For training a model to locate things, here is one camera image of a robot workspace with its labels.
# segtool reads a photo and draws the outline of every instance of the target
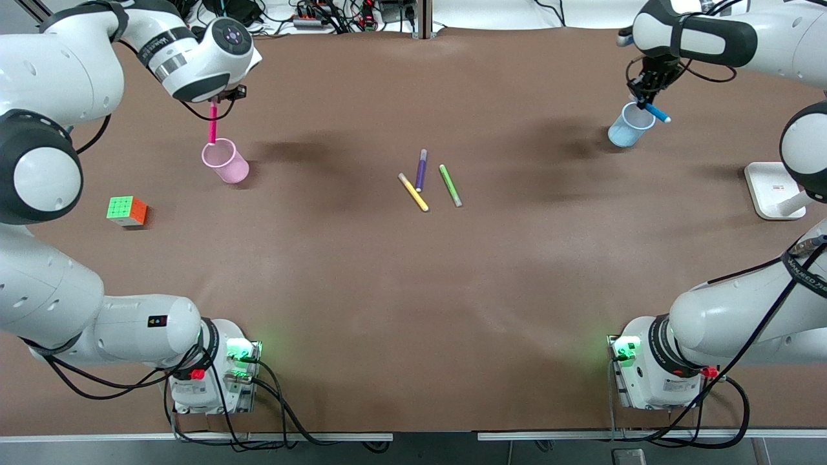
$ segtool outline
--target green cube face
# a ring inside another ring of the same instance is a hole
[[[109,210],[106,213],[106,218],[129,218],[133,198],[132,195],[129,195],[127,197],[112,197],[109,199]]]

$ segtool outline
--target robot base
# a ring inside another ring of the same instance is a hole
[[[612,356],[619,355],[634,340],[635,358],[615,363],[615,374],[620,404],[623,407],[645,410],[671,410],[685,406],[700,392],[701,376],[681,378],[663,370],[654,359],[649,348],[649,327],[654,317],[642,316],[633,319],[623,334],[611,342]]]
[[[747,176],[749,195],[758,216],[768,220],[798,219],[804,216],[806,208],[793,213],[783,212],[779,204],[799,193],[798,184],[786,172],[780,161],[756,161],[747,165],[743,173]]]
[[[226,405],[227,413],[230,414],[250,412],[256,396],[256,385],[240,380],[239,376],[248,376],[249,379],[256,377],[259,365],[239,362],[228,356],[227,341],[244,338],[244,333],[235,323],[226,319],[214,319],[212,322],[218,330],[218,351],[213,361],[215,370],[211,367],[206,369],[202,380],[173,380],[171,390],[175,411],[180,414],[220,415],[224,413],[224,405]],[[261,344],[251,343],[251,345],[252,353],[247,357],[260,360]],[[215,373],[219,376],[220,391]]]

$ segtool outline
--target orange cube face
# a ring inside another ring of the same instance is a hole
[[[106,217],[121,226],[143,226],[146,210],[146,204],[137,197],[112,197]]]

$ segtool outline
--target white plastic holder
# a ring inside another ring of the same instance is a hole
[[[790,177],[780,161],[756,161],[743,170],[755,213],[766,220],[802,218],[814,200]]]

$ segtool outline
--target brown table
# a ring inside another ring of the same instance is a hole
[[[218,125],[250,161],[248,180],[224,185],[201,164],[206,123],[121,50],[126,95],[82,157],[83,200],[32,230],[111,295],[187,295],[239,323],[313,431],[607,428],[607,334],[775,256],[822,218],[815,206],[764,222],[743,179],[750,161],[778,160],[788,118],[822,97],[781,79],[687,75],[658,99],[674,123],[620,151],[605,131],[627,101],[634,50],[616,48],[613,31],[256,44],[250,97]],[[427,214],[396,179],[414,177],[422,148]],[[151,206],[146,230],[105,219],[115,195]],[[169,430],[154,388],[84,400],[12,336],[0,348],[0,434]],[[95,370],[119,381],[145,371]],[[733,374],[753,425],[827,426],[827,368]],[[720,391],[706,421],[734,424],[737,403]],[[621,412],[627,426],[665,418]],[[266,408],[237,422],[279,428]]]

